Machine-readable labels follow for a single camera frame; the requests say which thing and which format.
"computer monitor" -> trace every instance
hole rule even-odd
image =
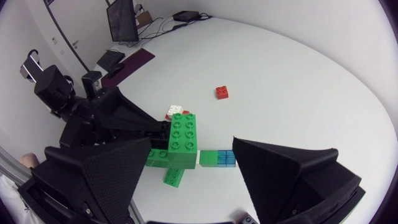
[[[114,42],[139,41],[132,0],[116,0],[106,12]]]

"black box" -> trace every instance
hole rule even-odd
[[[181,11],[173,15],[174,21],[191,22],[200,18],[198,11]]]

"purple mat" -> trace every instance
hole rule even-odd
[[[141,66],[145,65],[154,57],[155,55],[149,53],[147,50],[139,49],[136,53],[132,54],[130,57],[122,62],[124,64],[124,68],[119,71],[113,78],[108,78],[108,74],[106,74],[101,79],[102,87],[106,88],[117,86],[125,78],[135,72],[138,68],[141,68]]]

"door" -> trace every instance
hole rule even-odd
[[[90,70],[114,45],[107,7],[105,0],[54,0],[49,6],[67,41]]]

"keyboard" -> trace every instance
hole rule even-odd
[[[125,54],[115,50],[107,50],[104,55],[97,61],[97,64],[105,69],[107,72],[111,71],[113,65],[119,63]]]

